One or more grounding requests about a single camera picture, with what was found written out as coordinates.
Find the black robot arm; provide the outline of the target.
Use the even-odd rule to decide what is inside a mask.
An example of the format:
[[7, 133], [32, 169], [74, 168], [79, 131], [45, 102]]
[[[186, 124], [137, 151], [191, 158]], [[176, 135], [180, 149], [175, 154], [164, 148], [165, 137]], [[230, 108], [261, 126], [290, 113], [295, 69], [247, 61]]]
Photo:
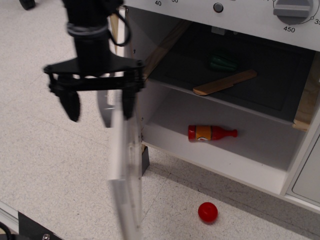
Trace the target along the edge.
[[65, 0], [68, 34], [73, 37], [77, 57], [47, 65], [48, 87], [59, 97], [68, 117], [77, 122], [81, 105], [79, 91], [121, 90], [122, 111], [126, 120], [133, 116], [136, 93], [144, 88], [141, 60], [118, 56], [109, 42], [126, 46], [131, 34], [122, 43], [116, 42], [108, 28], [108, 17], [115, 14], [126, 27], [128, 22], [118, 8], [122, 0]]

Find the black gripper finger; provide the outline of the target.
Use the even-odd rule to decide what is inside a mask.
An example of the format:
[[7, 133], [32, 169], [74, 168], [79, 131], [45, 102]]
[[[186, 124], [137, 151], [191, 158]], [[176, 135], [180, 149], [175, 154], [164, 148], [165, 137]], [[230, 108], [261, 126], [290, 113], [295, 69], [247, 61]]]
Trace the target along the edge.
[[133, 89], [122, 90], [122, 109], [126, 120], [133, 116], [134, 106], [136, 102], [136, 92]]
[[77, 122], [81, 113], [80, 98], [76, 91], [61, 91], [58, 94], [60, 103], [69, 119]]

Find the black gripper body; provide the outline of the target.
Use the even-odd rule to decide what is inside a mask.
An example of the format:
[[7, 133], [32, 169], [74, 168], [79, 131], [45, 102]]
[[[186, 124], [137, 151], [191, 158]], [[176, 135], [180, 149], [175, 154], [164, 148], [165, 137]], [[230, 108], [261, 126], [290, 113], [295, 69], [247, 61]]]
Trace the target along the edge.
[[144, 88], [144, 63], [121, 57], [110, 50], [109, 36], [74, 38], [77, 57], [47, 65], [49, 88], [54, 94], [99, 90], [129, 90]]

